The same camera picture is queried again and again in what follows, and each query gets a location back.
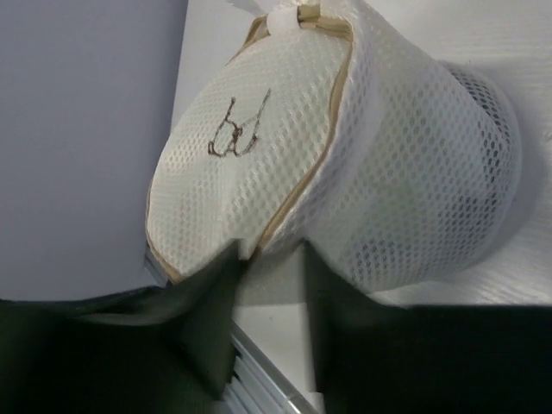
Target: white table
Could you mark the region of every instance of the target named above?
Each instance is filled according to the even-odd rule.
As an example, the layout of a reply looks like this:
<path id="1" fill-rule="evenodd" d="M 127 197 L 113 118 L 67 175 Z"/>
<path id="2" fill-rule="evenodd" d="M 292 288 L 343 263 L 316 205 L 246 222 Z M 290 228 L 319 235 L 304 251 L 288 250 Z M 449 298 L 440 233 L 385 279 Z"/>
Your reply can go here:
<path id="1" fill-rule="evenodd" d="M 508 86 L 506 92 L 511 97 L 519 100 L 523 107 L 532 108 L 531 113 L 523 114 L 524 120 L 537 125 L 537 138 L 542 139 L 550 147 L 552 116 L 548 115 L 548 112 L 552 105 L 552 48 L 546 45 L 552 41 L 552 30 L 546 21 L 552 16 L 552 7 L 548 0 L 530 0 L 525 3 L 518 0 L 368 2 L 407 38 L 432 55 L 463 63 L 470 63 L 474 59 L 486 66 L 488 71 L 495 75 L 495 79 L 498 78 L 499 83 Z M 258 3 L 264 10 L 269 10 L 277 2 L 259 0 Z M 515 34 L 506 34 L 505 26 L 511 23 L 504 24 L 504 19 L 508 20 L 512 16 L 518 19 L 515 23 Z M 192 99 L 242 45 L 251 21 L 251 15 L 233 8 L 223 0 L 189 1 L 172 125 L 178 121 Z M 508 36 L 511 37 L 511 45 L 504 46 L 505 42 L 508 42 Z M 496 50 L 493 48 L 493 42 L 497 44 Z M 537 53 L 535 59 L 539 59 L 539 63 L 523 63 L 523 60 L 532 59 L 532 53 Z M 500 67 L 497 64 L 502 60 L 506 65 L 504 71 L 500 72 L 496 68 Z M 526 77 L 522 76 L 524 66 L 527 66 L 528 71 Z M 508 85 L 509 77 L 517 79 L 517 84 Z M 533 179 L 539 176 L 540 173 L 533 163 L 526 164 L 525 171 L 529 174 L 527 179 L 531 180 L 531 175 Z M 523 204 L 531 195 L 531 186 L 525 183 L 523 187 L 523 196 L 519 201 L 521 205 L 518 207 L 521 210 L 527 207 Z M 546 232 L 549 231 L 552 235 L 552 220 L 547 221 L 546 217 L 539 220 L 531 225 L 536 228 L 540 226 L 540 230 L 529 228 L 519 231 L 519 234 L 508 243 L 506 249 L 510 249 L 509 251 L 484 264 L 484 270 L 470 271 L 466 277 L 477 280 L 486 277 L 486 274 L 500 276 L 511 272 L 511 282 L 519 283 L 520 278 L 529 272 L 536 275 L 535 280 L 538 280 L 540 285 L 546 285 L 547 282 L 544 280 L 552 268 L 552 255 L 546 254 L 550 251 L 552 240 L 547 238 Z M 539 231 L 545 244 L 537 246 L 535 237 L 538 239 Z M 286 272 L 288 281 L 295 279 L 297 282 L 297 260 L 292 259 L 284 268 L 279 271 Z M 291 283 L 291 286 L 297 289 L 297 283 Z M 552 301 L 552 284 L 549 286 L 550 290 L 547 292 L 535 292 L 537 302 Z M 458 297 L 461 298 L 458 299 L 460 301 L 465 299 L 458 288 L 443 288 L 435 284 L 430 284 L 426 288 L 406 288 L 404 297 L 411 302 L 435 301 L 432 296 L 435 290 L 432 289 L 438 289 L 441 298 L 447 301 L 455 301 Z M 468 301 L 478 302 L 481 298 L 475 294 Z M 293 385 L 320 409 L 318 396 L 311 392 L 311 358 L 304 305 L 241 307 L 236 311 L 236 321 Z"/>

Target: brown embroidery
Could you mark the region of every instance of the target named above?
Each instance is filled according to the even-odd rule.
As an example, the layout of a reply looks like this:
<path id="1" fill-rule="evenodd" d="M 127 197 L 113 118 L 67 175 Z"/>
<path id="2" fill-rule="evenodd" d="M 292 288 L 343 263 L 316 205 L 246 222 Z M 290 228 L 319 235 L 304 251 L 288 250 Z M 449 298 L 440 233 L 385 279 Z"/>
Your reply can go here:
<path id="1" fill-rule="evenodd" d="M 265 105 L 267 104 L 267 101 L 268 101 L 268 98 L 270 97 L 271 92 L 272 92 L 271 89 L 267 91 L 267 94 L 262 100 L 262 104 L 260 105 L 259 111 L 256 113 L 256 115 L 250 117 L 249 119 L 247 119 L 247 121 L 239 125 L 237 124 L 237 122 L 229 119 L 230 115 L 232 114 L 232 108 L 234 108 L 234 105 L 235 105 L 235 97 L 232 97 L 232 99 L 230 99 L 230 106 L 226 111 L 226 116 L 224 117 L 221 124 L 218 126 L 218 129 L 216 130 L 216 133 L 213 139 L 209 141 L 209 144 L 207 146 L 207 154 L 222 158 L 229 153 L 234 154 L 234 156 L 236 157 L 241 157 L 242 155 L 249 153 L 253 149 L 257 141 L 259 140 L 259 136 L 257 135 L 257 130 L 259 129 L 259 125 L 260 125 L 260 116 L 262 115 L 262 111 L 265 109 Z M 252 121 L 255 121 L 253 135 L 251 136 L 251 139 L 249 140 L 249 143 L 247 144 L 247 146 L 242 151 L 238 152 L 236 149 L 238 140 L 240 139 L 240 137 L 242 137 L 243 129 L 247 127 Z M 225 123 L 231 125 L 234 128 L 234 131 L 232 132 L 232 139 L 230 140 L 226 149 L 223 152 L 219 153 L 215 150 L 215 142 L 216 142 L 216 139 L 218 138 L 218 134 L 223 129 Z"/>

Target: gray panel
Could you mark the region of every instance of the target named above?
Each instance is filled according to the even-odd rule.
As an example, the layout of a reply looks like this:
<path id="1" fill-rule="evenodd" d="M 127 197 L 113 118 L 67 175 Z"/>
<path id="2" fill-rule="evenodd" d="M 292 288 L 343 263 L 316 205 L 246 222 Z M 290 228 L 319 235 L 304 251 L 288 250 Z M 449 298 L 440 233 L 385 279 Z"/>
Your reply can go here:
<path id="1" fill-rule="evenodd" d="M 144 213 L 187 0 L 0 2 L 0 297 L 152 283 Z"/>

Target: embroidered bra logo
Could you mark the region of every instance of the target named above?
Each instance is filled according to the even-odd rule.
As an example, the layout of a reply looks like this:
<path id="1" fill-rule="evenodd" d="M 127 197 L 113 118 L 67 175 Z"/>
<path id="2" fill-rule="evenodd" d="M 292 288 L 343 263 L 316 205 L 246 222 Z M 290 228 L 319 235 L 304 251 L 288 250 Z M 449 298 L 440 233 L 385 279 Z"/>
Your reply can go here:
<path id="1" fill-rule="evenodd" d="M 234 105 L 235 105 L 235 97 L 232 97 L 232 99 L 230 100 L 230 106 L 226 111 L 226 116 L 224 117 L 221 124 L 218 126 L 218 129 L 216 130 L 216 133 L 213 139 L 209 141 L 209 144 L 207 146 L 207 154 L 222 158 L 222 157 L 226 157 L 226 155 L 228 154 L 233 154 L 236 157 L 241 157 L 251 152 L 251 150 L 254 148 L 255 144 L 259 140 L 259 136 L 257 135 L 257 130 L 259 129 L 259 125 L 260 125 L 260 117 L 262 115 L 262 111 L 265 109 L 265 105 L 267 104 L 267 101 L 268 101 L 268 98 L 270 97 L 271 92 L 272 92 L 271 89 L 267 91 L 267 94 L 263 98 L 262 104 L 260 105 L 260 108 L 257 111 L 257 113 L 254 116 L 247 119 L 247 121 L 240 124 L 230 119 L 230 116 L 232 115 L 232 108 L 234 108 Z M 240 138 L 242 137 L 243 129 L 249 126 L 253 121 L 255 122 L 253 135 L 249 139 L 247 146 L 244 149 L 242 149 L 242 151 L 238 151 L 237 144 Z M 215 143 L 225 124 L 230 125 L 234 129 L 234 131 L 232 132 L 232 138 L 230 139 L 228 146 L 222 152 L 218 152 L 215 150 Z"/>

